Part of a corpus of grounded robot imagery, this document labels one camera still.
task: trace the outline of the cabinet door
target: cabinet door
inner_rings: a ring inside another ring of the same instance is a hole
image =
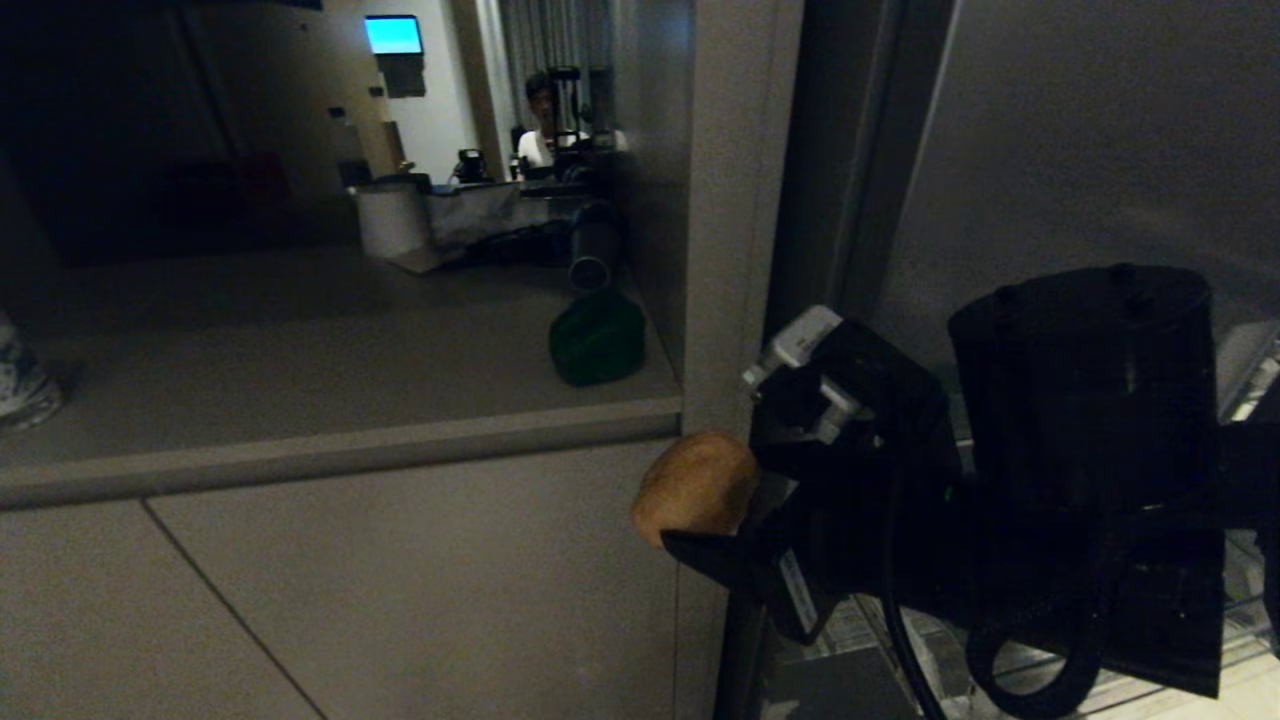
[[[330,720],[669,719],[676,566],[627,515],[666,445],[151,503]]]
[[[137,502],[0,515],[0,719],[317,720]]]

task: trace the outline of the green object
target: green object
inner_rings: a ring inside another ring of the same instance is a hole
[[[550,348],[572,386],[620,380],[644,365],[644,313],[614,290],[588,295],[552,323]]]

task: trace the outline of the black tube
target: black tube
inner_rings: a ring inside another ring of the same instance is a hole
[[[893,593],[893,544],[897,536],[897,514],[902,506],[902,486],[906,484],[906,473],[902,464],[908,462],[906,452],[899,450],[893,460],[893,480],[890,486],[888,507],[884,511],[884,542],[882,543],[883,557],[881,561],[881,607],[884,611],[884,626],[888,637],[893,641],[893,652],[897,662],[906,674],[906,682],[915,693],[916,702],[927,720],[947,720],[937,696],[929,688],[929,680],[920,669],[920,660],[911,647],[911,638],[906,634],[906,625],[902,623],[902,609],[897,605]]]

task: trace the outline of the gray countertop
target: gray countertop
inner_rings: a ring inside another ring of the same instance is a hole
[[[419,278],[329,249],[78,270],[50,293],[14,314],[69,398],[0,439],[0,506],[323,474],[315,459],[332,454],[360,469],[379,465],[362,454],[433,443],[500,454],[556,428],[570,429],[561,445],[572,428],[627,439],[590,428],[675,428],[681,411],[652,327],[640,373],[591,388],[557,377],[547,333],[575,299],[564,270]]]

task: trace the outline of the blue screen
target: blue screen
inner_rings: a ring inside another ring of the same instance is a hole
[[[415,18],[365,18],[374,55],[421,54],[422,38]]]

